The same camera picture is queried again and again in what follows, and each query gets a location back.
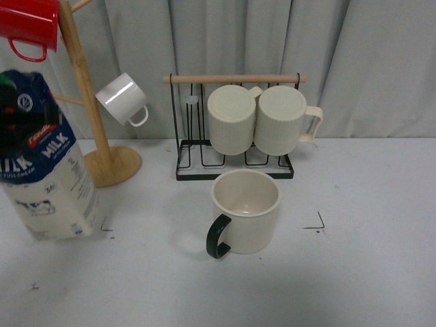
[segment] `mug rim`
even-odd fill
[[[225,208],[224,206],[222,206],[219,203],[219,201],[217,200],[217,198],[215,197],[215,187],[216,187],[217,183],[222,178],[226,177],[227,175],[235,174],[235,173],[239,173],[239,172],[247,172],[249,174],[257,174],[257,175],[263,176],[264,178],[267,178],[270,182],[272,182],[275,189],[277,190],[277,199],[275,200],[274,204],[272,206],[270,206],[268,209],[266,209],[265,211],[261,211],[259,213],[251,213],[251,214],[248,213],[248,214],[243,214],[243,215],[240,213],[232,212],[232,211],[228,210],[227,208]],[[265,174],[264,172],[259,172],[257,170],[246,169],[246,168],[230,170],[228,172],[225,172],[225,173],[219,175],[214,180],[214,182],[212,184],[211,195],[212,195],[213,203],[215,203],[218,206],[218,208],[220,208],[226,214],[231,215],[231,216],[235,216],[238,218],[256,218],[256,217],[264,216],[264,215],[270,213],[271,211],[275,210],[277,208],[277,206],[279,205],[280,200],[281,200],[281,192],[280,192],[279,184],[277,183],[277,181],[273,177],[269,176],[268,174]]]

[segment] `white mug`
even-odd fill
[[[146,96],[139,86],[124,73],[106,85],[96,95],[96,98],[106,110],[122,125],[129,123],[139,127],[149,118],[149,110],[146,107]],[[134,123],[131,118],[141,109],[144,109],[145,116]]]
[[[305,115],[317,117],[311,134],[301,134]],[[293,87],[266,89],[259,98],[254,144],[267,155],[286,155],[298,141],[312,141],[322,122],[322,109],[308,106],[304,95]]]
[[[255,253],[269,244],[281,197],[271,176],[251,169],[231,170],[215,179],[211,193],[215,221],[206,237],[209,255],[219,259],[228,251]]]
[[[259,87],[247,90],[225,85],[214,90],[207,101],[211,144],[224,155],[238,155],[253,143],[256,98]]]

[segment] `mug rack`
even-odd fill
[[[280,83],[295,84],[298,89],[300,83],[307,80],[306,76],[296,75],[222,75],[222,76],[169,76],[163,77],[166,84],[170,84],[172,113],[174,117],[174,131],[176,134],[177,163],[176,180],[178,181],[205,181],[213,180],[226,169],[232,169],[244,165],[246,168],[263,169],[265,173],[275,179],[292,179],[294,169],[288,155],[282,155],[271,159],[270,155],[261,153],[254,144],[250,149],[240,155],[222,155],[211,145],[206,138],[204,118],[204,85],[205,84],[238,84],[256,83],[272,85]],[[178,134],[176,101],[174,97],[175,84],[190,84],[190,95],[185,101],[185,115],[187,122],[187,138],[180,139]],[[198,90],[195,95],[194,85]]]

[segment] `table surface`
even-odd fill
[[[143,163],[99,189],[92,236],[35,242],[0,191],[0,326],[435,325],[436,139],[300,143],[269,246],[221,260],[175,140],[110,144]]]

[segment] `red mug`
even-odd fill
[[[57,49],[58,5],[58,0],[0,0],[0,36],[21,59],[46,60],[47,49]],[[20,54],[15,41],[42,47],[41,58]]]

